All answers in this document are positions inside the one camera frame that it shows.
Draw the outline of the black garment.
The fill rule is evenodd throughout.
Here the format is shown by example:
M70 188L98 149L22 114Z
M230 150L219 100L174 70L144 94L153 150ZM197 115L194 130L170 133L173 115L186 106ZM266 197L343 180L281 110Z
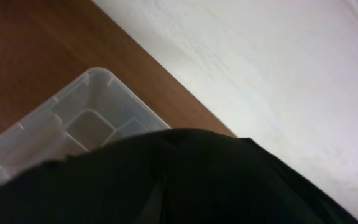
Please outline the black garment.
M0 186L0 223L355 223L250 138L158 131L37 165Z

